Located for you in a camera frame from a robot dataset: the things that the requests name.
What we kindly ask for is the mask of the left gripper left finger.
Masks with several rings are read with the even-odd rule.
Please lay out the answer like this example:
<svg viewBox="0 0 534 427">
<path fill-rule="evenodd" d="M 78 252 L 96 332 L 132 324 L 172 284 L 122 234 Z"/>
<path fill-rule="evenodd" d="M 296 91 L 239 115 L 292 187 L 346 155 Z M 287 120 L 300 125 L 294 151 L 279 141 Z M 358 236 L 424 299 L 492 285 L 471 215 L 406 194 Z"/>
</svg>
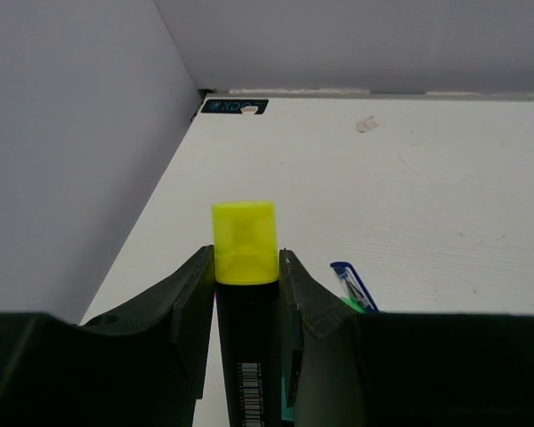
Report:
<svg viewBox="0 0 534 427">
<path fill-rule="evenodd" d="M 89 358 L 89 426 L 190 426 L 203 396 L 214 305 L 214 249 L 82 325 Z"/>
</svg>

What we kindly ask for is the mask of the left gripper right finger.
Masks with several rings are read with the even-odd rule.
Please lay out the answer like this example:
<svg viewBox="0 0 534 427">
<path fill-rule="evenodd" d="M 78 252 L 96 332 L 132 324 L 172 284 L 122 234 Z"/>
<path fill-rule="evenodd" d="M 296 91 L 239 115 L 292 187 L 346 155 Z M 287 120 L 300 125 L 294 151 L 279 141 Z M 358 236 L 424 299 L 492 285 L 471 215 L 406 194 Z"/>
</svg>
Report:
<svg viewBox="0 0 534 427">
<path fill-rule="evenodd" d="M 279 252 L 282 373 L 292 382 L 295 426 L 359 426 L 357 312 L 319 284 L 295 253 Z"/>
</svg>

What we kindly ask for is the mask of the green black highlighter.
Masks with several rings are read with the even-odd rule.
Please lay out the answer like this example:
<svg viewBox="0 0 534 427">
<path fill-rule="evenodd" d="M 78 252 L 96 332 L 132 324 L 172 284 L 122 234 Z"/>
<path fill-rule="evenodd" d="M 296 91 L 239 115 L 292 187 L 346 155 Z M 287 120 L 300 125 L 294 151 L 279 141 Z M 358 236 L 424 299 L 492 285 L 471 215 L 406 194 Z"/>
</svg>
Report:
<svg viewBox="0 0 534 427">
<path fill-rule="evenodd" d="M 353 310 L 359 312 L 359 313 L 366 313 L 366 311 L 364 310 L 363 307 L 361 307 L 356 300 L 352 299 L 352 298 L 346 298 L 346 297 L 343 297 L 342 298 L 342 301 L 348 305 L 350 308 L 352 308 Z"/>
</svg>

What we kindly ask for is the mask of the blue gel pen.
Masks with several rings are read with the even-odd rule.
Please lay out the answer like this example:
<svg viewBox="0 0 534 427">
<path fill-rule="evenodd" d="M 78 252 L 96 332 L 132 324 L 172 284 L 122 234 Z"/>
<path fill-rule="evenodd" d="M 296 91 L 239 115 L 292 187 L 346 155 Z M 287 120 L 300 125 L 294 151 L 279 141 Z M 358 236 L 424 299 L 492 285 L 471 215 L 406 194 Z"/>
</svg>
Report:
<svg viewBox="0 0 534 427">
<path fill-rule="evenodd" d="M 361 280 L 360 275 L 349 262 L 331 262 L 330 268 L 334 271 L 346 293 L 346 298 L 352 298 L 364 308 L 366 313 L 378 313 L 379 309 L 369 290 Z"/>
</svg>

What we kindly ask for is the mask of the teal round desk organizer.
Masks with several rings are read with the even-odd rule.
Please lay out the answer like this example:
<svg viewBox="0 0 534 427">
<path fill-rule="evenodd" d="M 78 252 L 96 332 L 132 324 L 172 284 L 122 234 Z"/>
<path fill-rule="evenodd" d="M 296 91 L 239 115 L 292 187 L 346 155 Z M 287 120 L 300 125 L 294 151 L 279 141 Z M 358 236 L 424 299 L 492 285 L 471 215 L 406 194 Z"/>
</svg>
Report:
<svg viewBox="0 0 534 427">
<path fill-rule="evenodd" d="M 281 380 L 281 422 L 283 426 L 295 425 L 295 412 L 291 402 L 292 385 L 292 382 L 283 374 Z"/>
</svg>

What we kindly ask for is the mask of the yellow black highlighter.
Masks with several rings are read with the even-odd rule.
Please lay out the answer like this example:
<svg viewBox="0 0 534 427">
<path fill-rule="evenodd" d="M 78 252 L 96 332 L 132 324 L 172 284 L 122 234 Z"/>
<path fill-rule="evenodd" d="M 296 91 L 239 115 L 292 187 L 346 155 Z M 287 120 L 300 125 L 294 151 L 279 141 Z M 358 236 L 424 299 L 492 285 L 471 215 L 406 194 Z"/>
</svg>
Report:
<svg viewBox="0 0 534 427">
<path fill-rule="evenodd" d="M 279 258 L 271 201 L 212 207 L 215 299 L 229 423 L 281 424 Z"/>
</svg>

